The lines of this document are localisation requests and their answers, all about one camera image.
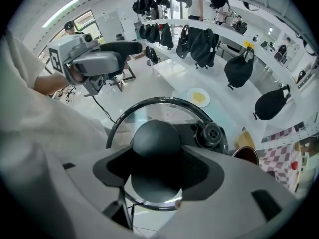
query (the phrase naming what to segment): white plate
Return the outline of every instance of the white plate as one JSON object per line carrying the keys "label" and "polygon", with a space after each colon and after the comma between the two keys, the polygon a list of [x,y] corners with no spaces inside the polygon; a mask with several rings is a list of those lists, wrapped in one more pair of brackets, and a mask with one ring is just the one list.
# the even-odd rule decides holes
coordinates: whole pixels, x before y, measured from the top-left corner
{"label": "white plate", "polygon": [[[204,95],[204,99],[203,100],[195,100],[194,99],[194,94],[195,92],[199,92],[200,94]],[[207,93],[206,90],[202,89],[202,88],[191,88],[188,92],[187,92],[187,99],[193,103],[194,105],[197,105],[198,107],[205,107],[209,104],[210,102],[210,96]]]}

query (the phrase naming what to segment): white table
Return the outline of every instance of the white table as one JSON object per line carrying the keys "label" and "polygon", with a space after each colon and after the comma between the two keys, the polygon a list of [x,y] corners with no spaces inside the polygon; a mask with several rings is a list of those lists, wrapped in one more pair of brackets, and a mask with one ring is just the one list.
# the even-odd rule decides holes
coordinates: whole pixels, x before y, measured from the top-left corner
{"label": "white table", "polygon": [[[176,55],[174,49],[169,52],[172,52],[172,57]],[[238,132],[240,133],[241,129],[245,128],[257,147],[261,143],[266,128],[264,121],[256,121],[253,116],[255,102],[261,96],[259,90],[250,81],[247,81],[243,87],[232,91],[227,86],[228,81],[224,74],[226,61],[219,56],[215,57],[215,66],[208,70],[205,68],[196,69],[190,55],[180,60],[182,61],[177,62],[168,59],[154,65],[153,68],[176,90],[177,97],[185,97],[185,92],[193,87],[205,89],[209,93],[212,103],[218,107],[216,114],[210,112],[211,115],[208,115],[217,122],[218,116],[225,114],[225,117],[220,117],[224,126],[227,125],[226,128],[231,128],[230,124],[236,125],[234,132],[227,130],[229,139],[234,139],[234,135],[238,135]]]}

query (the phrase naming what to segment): yellow tag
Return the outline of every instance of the yellow tag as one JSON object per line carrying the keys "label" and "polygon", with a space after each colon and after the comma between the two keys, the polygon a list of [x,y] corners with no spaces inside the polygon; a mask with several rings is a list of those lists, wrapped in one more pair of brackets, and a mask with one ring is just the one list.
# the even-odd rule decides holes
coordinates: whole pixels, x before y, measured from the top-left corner
{"label": "yellow tag", "polygon": [[255,45],[249,41],[244,41],[244,47],[255,48]]}

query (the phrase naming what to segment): human arm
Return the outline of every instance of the human arm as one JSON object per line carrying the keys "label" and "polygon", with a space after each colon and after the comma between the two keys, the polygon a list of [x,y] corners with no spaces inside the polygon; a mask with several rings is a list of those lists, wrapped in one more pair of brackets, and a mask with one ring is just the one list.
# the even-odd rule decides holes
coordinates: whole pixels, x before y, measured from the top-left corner
{"label": "human arm", "polygon": [[204,20],[204,0],[198,0],[199,20]]}
{"label": "human arm", "polygon": [[220,15],[223,15],[223,16],[225,16],[225,17],[228,17],[228,16],[230,15],[228,5],[225,4],[222,8],[220,8],[218,13],[219,13]]}
{"label": "human arm", "polygon": [[[71,67],[70,72],[77,81],[83,79],[83,76],[74,67]],[[47,96],[68,85],[70,85],[70,83],[63,75],[54,73],[49,76],[37,77],[33,89]]]}

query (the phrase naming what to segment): red and white pattern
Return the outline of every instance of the red and white pattern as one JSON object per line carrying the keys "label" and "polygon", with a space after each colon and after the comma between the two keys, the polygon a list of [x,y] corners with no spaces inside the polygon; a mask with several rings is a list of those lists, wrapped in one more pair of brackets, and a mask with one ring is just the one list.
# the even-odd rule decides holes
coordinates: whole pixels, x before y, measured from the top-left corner
{"label": "red and white pattern", "polygon": [[[268,138],[275,140],[293,131],[293,128],[289,128]],[[298,167],[293,170],[291,164],[295,161],[298,163]],[[298,173],[302,166],[302,155],[299,151],[295,151],[294,144],[265,150],[265,156],[259,159],[259,164],[265,172],[274,171],[276,180],[290,191],[295,192]]]}

